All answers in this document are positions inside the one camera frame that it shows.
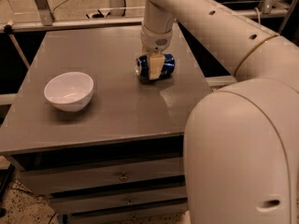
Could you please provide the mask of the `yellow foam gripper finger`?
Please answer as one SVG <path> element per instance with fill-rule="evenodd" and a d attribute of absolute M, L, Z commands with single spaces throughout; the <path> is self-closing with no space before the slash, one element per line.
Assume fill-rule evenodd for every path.
<path fill-rule="evenodd" d="M 160 77 L 164 66 L 164 55 L 161 53 L 151 53 L 148 59 L 149 79 L 156 80 Z"/>

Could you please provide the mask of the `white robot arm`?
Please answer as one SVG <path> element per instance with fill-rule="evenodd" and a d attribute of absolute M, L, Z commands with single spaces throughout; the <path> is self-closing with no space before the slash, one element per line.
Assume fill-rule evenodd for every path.
<path fill-rule="evenodd" d="M 147 0 L 147 53 L 173 19 L 236 79 L 203 98 L 186 124 L 191 223 L 297 224 L 297 46 L 214 0 Z"/>

